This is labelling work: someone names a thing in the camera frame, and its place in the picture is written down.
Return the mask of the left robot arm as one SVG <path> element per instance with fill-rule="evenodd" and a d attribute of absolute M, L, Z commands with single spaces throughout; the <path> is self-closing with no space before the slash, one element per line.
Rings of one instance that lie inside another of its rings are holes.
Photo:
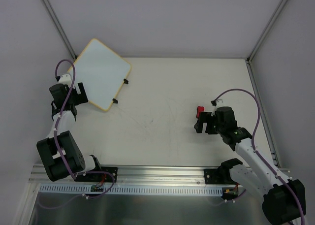
<path fill-rule="evenodd" d="M 88 98 L 83 83 L 78 84 L 79 93 L 67 84 L 55 84 L 49 88 L 53 97 L 52 128 L 45 139 L 36 147 L 48 178 L 58 181 L 68 176 L 75 181 L 97 181 L 102 177 L 102 168 L 94 155 L 84 156 L 70 130 L 76 123 L 76 106 L 87 103 Z"/>

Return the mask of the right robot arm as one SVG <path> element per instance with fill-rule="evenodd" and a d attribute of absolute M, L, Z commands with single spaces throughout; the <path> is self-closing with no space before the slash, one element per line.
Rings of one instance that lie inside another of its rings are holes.
<path fill-rule="evenodd" d="M 241 185 L 261 204 L 269 223 L 282 225 L 300 218 L 305 224 L 305 187 L 298 179 L 292 180 L 269 162 L 253 145 L 253 136 L 237 125 L 231 107 L 219 107 L 206 112 L 196 109 L 197 133 L 219 135 L 223 142 L 241 159 L 233 158 L 221 163 L 217 169 L 205 169 L 206 184 Z"/>

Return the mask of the red bone-shaped eraser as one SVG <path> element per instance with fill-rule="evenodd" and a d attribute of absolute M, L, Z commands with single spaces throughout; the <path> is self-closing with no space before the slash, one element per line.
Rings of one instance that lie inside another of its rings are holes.
<path fill-rule="evenodd" d="M 205 109 L 205 108 L 204 108 L 203 106 L 197 106 L 197 109 L 196 109 L 196 111 L 197 111 L 197 113 L 196 113 L 196 118 L 197 118 L 197 119 L 199 119 L 200 116 L 203 115 L 204 109 Z"/>

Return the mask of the yellow framed whiteboard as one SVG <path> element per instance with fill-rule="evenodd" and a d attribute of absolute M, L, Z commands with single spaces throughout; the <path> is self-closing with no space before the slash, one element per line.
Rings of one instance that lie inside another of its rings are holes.
<path fill-rule="evenodd" d="M 131 64 L 96 38 L 74 61 L 75 83 L 83 83 L 88 102 L 110 109 L 132 69 Z"/>

